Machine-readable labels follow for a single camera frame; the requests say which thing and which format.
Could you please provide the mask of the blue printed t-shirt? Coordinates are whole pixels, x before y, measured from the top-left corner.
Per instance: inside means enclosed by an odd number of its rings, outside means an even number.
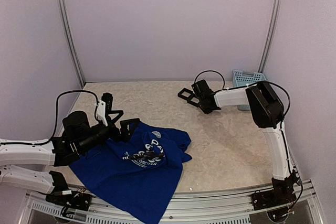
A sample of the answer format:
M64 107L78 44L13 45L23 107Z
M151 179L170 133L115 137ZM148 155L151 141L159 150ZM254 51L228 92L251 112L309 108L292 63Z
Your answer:
M157 138L153 131L161 133ZM131 139L108 139L69 167L94 195L143 223L159 223L179 184L187 132L140 123Z

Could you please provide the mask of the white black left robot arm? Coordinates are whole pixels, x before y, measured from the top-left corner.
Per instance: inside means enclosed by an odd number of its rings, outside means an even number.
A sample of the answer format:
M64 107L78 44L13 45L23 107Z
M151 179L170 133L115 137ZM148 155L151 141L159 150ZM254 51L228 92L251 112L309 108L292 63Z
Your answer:
M52 194L60 204L69 205L74 195L62 173L39 172L25 165L69 166L108 139L129 141L140 120L123 120L117 128L115 123L123 111L111 111L111 114L115 114L115 118L106 116L90 126L86 113L75 111L63 119L64 132L60 137L30 142L1 140L1 184Z

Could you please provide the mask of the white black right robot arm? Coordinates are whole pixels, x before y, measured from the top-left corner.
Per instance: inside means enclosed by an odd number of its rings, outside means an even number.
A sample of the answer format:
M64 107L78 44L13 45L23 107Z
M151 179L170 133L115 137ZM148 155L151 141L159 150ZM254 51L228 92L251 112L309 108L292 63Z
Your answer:
M272 176L286 180L292 174L284 127L285 109L271 83L259 81L250 85L213 91L205 80L192 84L198 107L209 114L225 106L247 105L254 123L262 130L271 155Z

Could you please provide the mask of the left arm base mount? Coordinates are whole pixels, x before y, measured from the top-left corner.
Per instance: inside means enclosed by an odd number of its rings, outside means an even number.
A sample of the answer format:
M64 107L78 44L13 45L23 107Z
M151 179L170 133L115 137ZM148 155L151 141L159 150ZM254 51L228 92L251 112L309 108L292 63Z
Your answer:
M88 211L91 204L92 196L87 193L85 187L77 190L63 190L48 194L45 198L47 202L58 206L68 206L72 209Z

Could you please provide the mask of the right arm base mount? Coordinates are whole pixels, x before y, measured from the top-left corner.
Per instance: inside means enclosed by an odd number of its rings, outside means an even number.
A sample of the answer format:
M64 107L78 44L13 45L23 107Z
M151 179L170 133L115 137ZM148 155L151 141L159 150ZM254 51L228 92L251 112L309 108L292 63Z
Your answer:
M288 177L285 180L272 178L272 189L255 191L252 196L254 210L262 210L292 203L294 205L303 193L303 184L300 178ZM294 185L301 186L299 196L296 196Z

